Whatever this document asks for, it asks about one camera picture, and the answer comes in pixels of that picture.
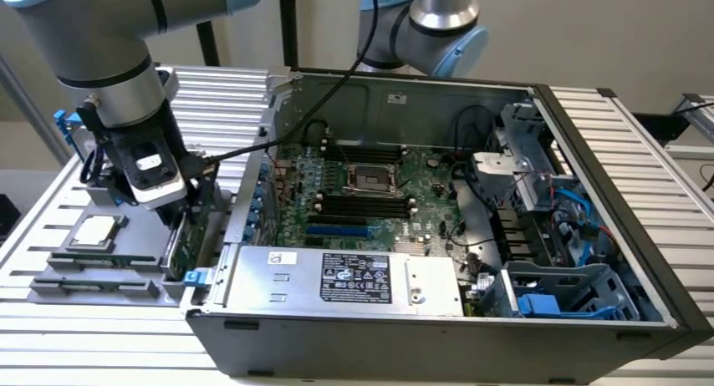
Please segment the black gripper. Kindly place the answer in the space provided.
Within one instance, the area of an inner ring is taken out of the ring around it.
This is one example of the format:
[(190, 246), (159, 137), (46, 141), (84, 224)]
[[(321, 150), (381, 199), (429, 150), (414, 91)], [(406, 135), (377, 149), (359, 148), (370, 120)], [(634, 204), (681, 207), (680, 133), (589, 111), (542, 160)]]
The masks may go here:
[(103, 147), (124, 179), (126, 199), (154, 211), (175, 228), (198, 222), (199, 208), (215, 190), (218, 164), (187, 150), (170, 103), (138, 124), (107, 128)]

